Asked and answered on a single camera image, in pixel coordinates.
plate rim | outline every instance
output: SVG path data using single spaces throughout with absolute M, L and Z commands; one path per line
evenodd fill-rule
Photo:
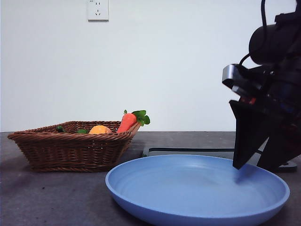
M 169 212 L 169 211 L 162 211 L 162 210 L 159 210 L 157 208 L 151 208 L 149 206 L 139 204 L 139 203 L 136 203 L 136 202 L 128 199 L 127 197 L 125 197 L 124 195 L 118 193 L 115 189 L 113 189 L 113 187 L 109 183 L 109 177 L 112 174 L 112 172 L 115 169 L 117 169 L 118 167 L 121 167 L 122 165 L 130 164 L 130 162 L 134 162 L 134 161 L 141 161 L 141 160 L 147 159 L 147 158 L 165 158 L 165 157 L 168 157 L 168 156 L 186 156 L 186 157 L 196 156 L 196 157 L 200 157 L 200 158 L 215 158 L 215 159 L 220 159 L 221 161 L 233 161 L 231 159 L 225 159 L 225 158 L 221 158 L 221 157 L 214 157 L 214 156 L 207 156 L 207 155 L 196 155 L 196 154 L 164 154 L 164 155 L 155 155 L 155 156 L 142 157 L 142 158 L 126 161 L 126 162 L 121 163 L 121 164 L 115 166 L 114 168 L 112 168 L 107 173 L 107 175 L 105 177 L 105 183 L 106 183 L 108 189 L 110 190 L 110 192 L 112 192 L 117 197 L 119 197 L 119 198 L 125 200 L 126 202 L 129 202 L 129 203 L 131 203 L 135 206 L 139 206 L 139 207 L 142 207 L 142 208 L 145 208 L 145 209 L 148 209 L 148 210 L 152 210 L 152 211 L 156 211 L 156 212 L 160 212 L 160 213 L 164 213 L 164 214 L 177 215 L 177 216 L 181 216 L 181 217 L 190 217 L 190 218 L 210 218 L 210 219 L 219 219 L 220 218 L 221 219 L 221 218 L 243 218 L 243 217 L 248 217 L 248 216 L 254 216 L 254 215 L 262 214 L 262 213 L 269 212 L 269 211 L 272 211 L 274 209 L 277 209 L 278 207 L 284 205 L 286 203 L 286 201 L 288 200 L 289 196 L 290 196 L 289 186 L 287 185 L 287 183 L 281 177 L 279 177 L 278 175 L 276 175 L 276 174 L 274 174 L 274 173 L 272 173 L 272 172 L 270 172 L 266 169 L 260 168 L 258 166 L 250 165 L 248 163 L 246 163 L 245 165 L 248 165 L 248 167 L 254 167 L 254 168 L 258 168 L 259 170 L 263 170 L 263 171 L 269 173 L 271 176 L 278 179 L 284 185 L 285 193 L 284 193 L 283 197 L 278 202 L 274 203 L 273 205 L 265 207 L 265 208 L 263 208 L 259 211 L 248 212 L 247 214 L 202 216 L 202 215 L 192 215 L 192 214 L 191 215 L 183 215 L 183 214 L 178 214 L 178 213 Z

tabletop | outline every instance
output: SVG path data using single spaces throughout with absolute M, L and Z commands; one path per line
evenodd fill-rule
M 8 134 L 1 133 L 2 226 L 150 226 L 111 198 L 107 172 L 33 172 Z M 234 132 L 137 132 L 119 162 L 140 158 L 145 147 L 232 148 L 234 140 Z M 301 156 L 293 161 L 301 167 Z M 277 175 L 290 187 L 290 198 L 261 226 L 301 225 L 301 169 Z

wicker basket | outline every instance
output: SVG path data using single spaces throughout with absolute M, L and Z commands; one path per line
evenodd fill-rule
M 79 129 L 89 131 L 95 125 L 104 125 L 113 133 L 76 133 Z M 119 121 L 68 121 L 18 131 L 8 138 L 17 143 L 34 171 L 99 172 L 117 165 L 140 127 L 136 123 L 128 131 L 116 133 L 119 125 Z M 58 133 L 57 126 L 63 126 L 68 133 Z

orange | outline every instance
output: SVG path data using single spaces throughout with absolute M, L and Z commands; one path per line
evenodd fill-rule
M 101 134 L 101 133 L 112 133 L 112 131 L 106 126 L 97 125 L 94 126 L 89 132 L 89 134 Z

wall socket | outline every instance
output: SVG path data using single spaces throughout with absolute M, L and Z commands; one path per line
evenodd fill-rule
M 109 21 L 109 0 L 87 0 L 88 21 Z

